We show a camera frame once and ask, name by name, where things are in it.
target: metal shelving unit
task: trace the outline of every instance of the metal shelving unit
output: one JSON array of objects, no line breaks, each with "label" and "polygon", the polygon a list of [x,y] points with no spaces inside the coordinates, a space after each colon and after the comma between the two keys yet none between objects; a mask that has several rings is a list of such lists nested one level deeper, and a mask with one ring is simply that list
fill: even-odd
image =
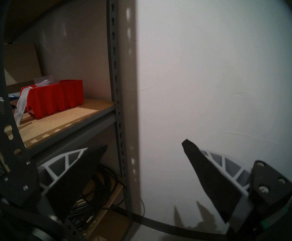
[{"label": "metal shelving unit", "polygon": [[[13,170],[15,167],[17,167],[20,161],[27,161],[30,159],[34,159],[36,163],[40,165],[46,160],[49,160],[50,158],[58,154],[76,149],[76,147],[81,145],[85,140],[92,138],[94,135],[105,129],[107,126],[114,124],[116,131],[117,153],[120,173],[128,192],[128,196],[125,200],[125,206],[127,216],[130,219],[130,224],[126,229],[124,236],[122,237],[122,240],[124,240],[129,228],[132,225],[132,207],[128,182],[128,172],[125,170],[125,168],[127,168],[128,166],[125,156],[126,150],[124,141],[124,123],[122,121],[123,111],[119,72],[120,63],[118,59],[118,0],[107,0],[108,62],[112,100],[115,102],[115,105],[105,111],[101,111],[100,113],[90,118],[74,124],[66,130],[57,133],[51,138],[48,138],[46,141],[43,141],[40,144],[34,146],[34,148],[30,150],[27,150],[24,146],[24,143],[14,120],[12,108],[10,106],[10,101],[6,90],[6,80],[3,64],[3,42],[6,15],[10,1],[11,0],[0,0],[0,97],[4,99],[5,109],[4,113],[0,113],[0,152],[4,158],[4,161],[9,166],[10,170]],[[70,1],[71,0],[62,0],[61,2],[56,4],[57,6],[54,5],[47,9],[45,12],[41,13],[41,15],[36,18],[36,20],[42,18],[42,16],[46,15],[47,12],[52,12],[52,9],[56,9],[57,7],[62,6],[62,2],[66,4]],[[7,125],[10,125],[12,128],[12,140],[10,140],[7,134],[4,132],[4,129]],[[16,150],[21,150],[21,156],[18,156],[18,158],[15,156]],[[71,225],[71,230],[74,233],[78,233],[78,231],[73,230],[74,227],[70,222],[67,222],[66,224],[67,226]],[[84,236],[78,233],[77,237],[82,238]]]}]

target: bolt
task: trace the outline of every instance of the bolt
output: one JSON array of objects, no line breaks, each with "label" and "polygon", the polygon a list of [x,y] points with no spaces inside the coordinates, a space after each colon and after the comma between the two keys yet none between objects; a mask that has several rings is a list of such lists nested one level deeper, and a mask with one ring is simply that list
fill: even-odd
[{"label": "bolt", "polygon": [[262,193],[268,193],[268,192],[270,191],[266,186],[260,186],[260,187],[259,187],[259,190],[260,190]]},{"label": "bolt", "polygon": [[262,162],[257,162],[256,164],[259,165],[259,166],[261,166],[261,167],[264,167],[265,166],[264,163],[262,163]]},{"label": "bolt", "polygon": [[285,183],[286,183],[286,180],[283,179],[283,178],[279,178],[278,181],[279,181],[280,183],[282,183],[282,184],[285,184]]}]

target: screw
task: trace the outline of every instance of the screw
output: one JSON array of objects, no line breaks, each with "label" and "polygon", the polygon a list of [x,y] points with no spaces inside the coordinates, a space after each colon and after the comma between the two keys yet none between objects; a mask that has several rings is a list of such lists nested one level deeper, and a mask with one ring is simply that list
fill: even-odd
[{"label": "screw", "polygon": [[268,193],[270,191],[266,186],[260,186],[259,190],[263,193]]},{"label": "screw", "polygon": [[283,178],[279,178],[278,181],[279,181],[280,183],[282,183],[282,184],[285,184],[285,183],[286,183],[286,180],[283,179]]}]

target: baseboard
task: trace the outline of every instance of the baseboard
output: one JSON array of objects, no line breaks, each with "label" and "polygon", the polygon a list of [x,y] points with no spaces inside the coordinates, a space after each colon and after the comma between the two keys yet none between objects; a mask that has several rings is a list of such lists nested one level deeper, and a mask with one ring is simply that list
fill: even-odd
[{"label": "baseboard", "polygon": [[[114,209],[114,211],[126,216],[125,209],[118,207]],[[199,239],[199,240],[207,240],[207,241],[225,240],[224,234],[214,234],[214,233],[207,233],[207,232],[200,232],[200,231],[192,231],[192,230],[164,224],[152,219],[148,219],[135,213],[132,214],[132,219],[134,222],[141,224],[143,226],[147,226],[149,228],[152,228],[152,229],[155,229],[167,234],[175,235],[175,236]]]}]

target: shelf beam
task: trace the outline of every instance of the shelf beam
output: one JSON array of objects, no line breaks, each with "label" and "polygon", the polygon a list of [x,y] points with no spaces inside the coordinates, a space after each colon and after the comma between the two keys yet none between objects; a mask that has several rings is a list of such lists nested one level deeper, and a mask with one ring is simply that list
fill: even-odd
[{"label": "shelf beam", "polygon": [[32,157],[32,159],[34,159],[37,163],[37,166],[39,166],[59,154],[75,150],[80,145],[113,124],[115,121],[115,113],[108,113],[107,115],[104,115],[94,122],[85,125],[83,128],[73,132],[71,135],[62,137],[60,141],[54,143],[40,153],[37,153]]}]

